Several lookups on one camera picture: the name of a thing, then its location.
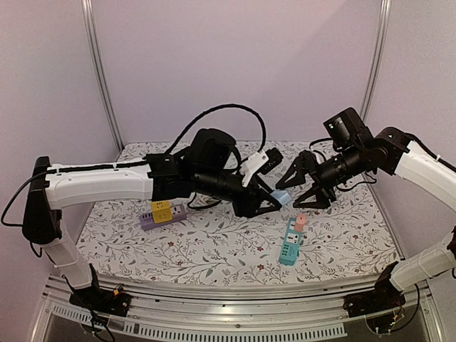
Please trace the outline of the blue cube adapter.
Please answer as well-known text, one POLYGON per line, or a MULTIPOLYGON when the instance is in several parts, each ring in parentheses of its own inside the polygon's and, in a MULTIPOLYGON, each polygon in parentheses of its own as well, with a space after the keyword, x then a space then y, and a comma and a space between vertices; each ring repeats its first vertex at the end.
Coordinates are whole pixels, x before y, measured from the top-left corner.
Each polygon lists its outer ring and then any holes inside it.
POLYGON ((292 201, 291 195, 286 190, 274 190, 271 193, 271 196, 274 198, 274 201, 282 207, 287 206, 287 204, 292 201))

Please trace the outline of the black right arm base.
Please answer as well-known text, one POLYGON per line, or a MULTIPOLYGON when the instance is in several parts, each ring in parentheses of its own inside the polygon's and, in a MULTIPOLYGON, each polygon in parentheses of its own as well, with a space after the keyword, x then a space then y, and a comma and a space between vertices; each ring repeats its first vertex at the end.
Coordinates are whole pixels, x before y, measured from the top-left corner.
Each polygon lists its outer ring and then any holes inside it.
MULTIPOLYGON (((398 262, 395 261, 382 271, 372 290, 349 294, 343 298, 343 309, 347 311, 350 318, 394 308, 399 308, 401 311, 405 304, 405 297, 402 291, 397 290, 390 283, 392 270, 397 264, 398 262)), ((369 318, 367 325, 372 332, 385 334, 393 330, 397 319, 398 314, 391 313, 383 317, 369 318)))

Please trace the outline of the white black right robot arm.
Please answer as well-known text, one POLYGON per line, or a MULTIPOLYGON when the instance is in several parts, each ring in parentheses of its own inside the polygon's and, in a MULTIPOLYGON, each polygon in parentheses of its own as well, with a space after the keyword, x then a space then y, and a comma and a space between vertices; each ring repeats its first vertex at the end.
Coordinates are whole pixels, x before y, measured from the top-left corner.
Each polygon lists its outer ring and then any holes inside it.
MULTIPOLYGON (((455 168, 431 152, 415 135, 394 127, 372 135, 353 108, 324 122, 336 155, 319 163, 304 150, 292 162, 276 188, 302 185, 309 176, 313 184, 293 203, 295 208, 325 209, 336 199, 336 186, 363 172, 385 173, 407 180, 455 208, 455 168)), ((455 268, 455 233, 450 232, 408 260, 388 266, 369 293, 368 304, 382 311, 396 294, 408 287, 455 268)))

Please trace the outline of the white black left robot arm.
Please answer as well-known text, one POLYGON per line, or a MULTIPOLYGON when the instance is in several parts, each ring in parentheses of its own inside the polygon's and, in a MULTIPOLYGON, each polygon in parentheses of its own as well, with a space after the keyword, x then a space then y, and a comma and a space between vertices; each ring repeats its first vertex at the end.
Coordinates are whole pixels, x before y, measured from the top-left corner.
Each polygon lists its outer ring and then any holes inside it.
POLYGON ((199 130, 188 147, 171 145, 128 162, 89 165, 53 164, 48 157, 36 160, 27 190, 23 236, 37 244, 90 309, 106 302, 94 268, 66 236, 64 208, 110 200, 163 201, 203 194, 230 202, 238 217, 251 218, 281 208, 271 189, 261 180, 281 161, 280 153, 260 145, 236 167, 227 168, 237 156, 236 140, 216 128, 199 130))

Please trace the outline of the pink cube adapter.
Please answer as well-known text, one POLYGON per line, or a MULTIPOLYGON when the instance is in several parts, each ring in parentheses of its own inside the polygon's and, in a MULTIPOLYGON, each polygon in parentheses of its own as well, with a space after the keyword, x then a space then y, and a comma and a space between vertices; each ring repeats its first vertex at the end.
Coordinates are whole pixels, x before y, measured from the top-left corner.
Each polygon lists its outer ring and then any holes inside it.
POLYGON ((296 216, 296 221, 294 224, 294 231, 302 233, 304 231, 304 226, 306 225, 307 216, 304 213, 300 213, 296 216))

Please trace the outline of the yellow cube plug adapter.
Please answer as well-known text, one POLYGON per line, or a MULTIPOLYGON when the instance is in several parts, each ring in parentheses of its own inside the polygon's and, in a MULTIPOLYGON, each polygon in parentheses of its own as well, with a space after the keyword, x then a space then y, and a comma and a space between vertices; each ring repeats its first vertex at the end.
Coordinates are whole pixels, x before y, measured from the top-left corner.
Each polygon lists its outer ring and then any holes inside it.
POLYGON ((168 200, 151 202, 151 212, 154 223, 159 224, 172 220, 172 211, 168 200))

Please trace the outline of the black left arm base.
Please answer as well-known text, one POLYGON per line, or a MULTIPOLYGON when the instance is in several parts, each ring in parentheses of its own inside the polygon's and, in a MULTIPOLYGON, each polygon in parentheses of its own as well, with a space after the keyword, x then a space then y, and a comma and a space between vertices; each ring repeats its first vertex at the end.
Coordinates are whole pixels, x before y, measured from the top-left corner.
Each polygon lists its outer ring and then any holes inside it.
POLYGON ((89 287, 74 289, 66 279, 67 285, 71 290, 70 303, 91 311, 126 317, 132 296, 125 293, 123 284, 118 284, 111 290, 100 288, 95 268, 92 264, 89 264, 89 267, 92 276, 89 287))

